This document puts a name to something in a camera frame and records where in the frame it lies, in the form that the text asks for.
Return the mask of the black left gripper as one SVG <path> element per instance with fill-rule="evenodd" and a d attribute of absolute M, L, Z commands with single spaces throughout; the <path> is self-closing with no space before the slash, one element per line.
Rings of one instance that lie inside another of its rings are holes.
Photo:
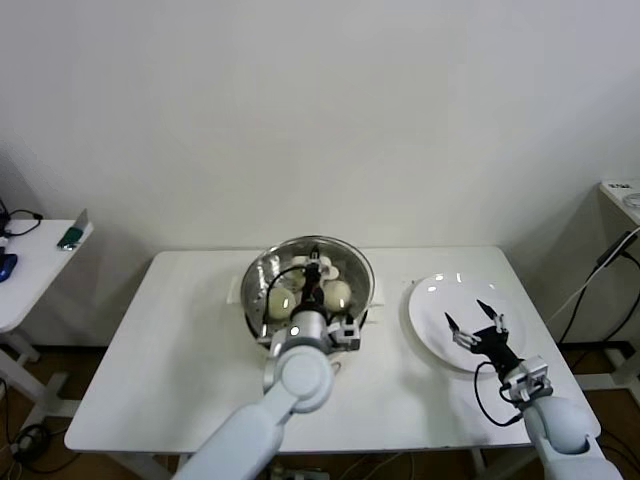
<path fill-rule="evenodd" d="M 326 313 L 324 291 L 320 286 L 320 271 L 323 271 L 322 258 L 319 253 L 316 255 L 316 246 L 313 246 L 308 256 L 308 266 L 304 269 L 305 282 L 299 304 L 301 310 L 315 311 L 320 314 Z"/>

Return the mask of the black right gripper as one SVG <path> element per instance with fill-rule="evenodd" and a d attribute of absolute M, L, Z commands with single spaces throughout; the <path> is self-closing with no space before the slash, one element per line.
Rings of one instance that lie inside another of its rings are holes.
<path fill-rule="evenodd" d="M 493 307 L 480 299 L 476 302 L 493 322 L 494 327 L 487 327 L 473 335 L 463 331 L 449 313 L 445 312 L 452 340 L 465 350 L 486 356 L 498 375 L 507 375 L 520 365 L 522 359 L 508 345 L 509 332 L 504 322 L 504 315 L 496 312 Z"/>

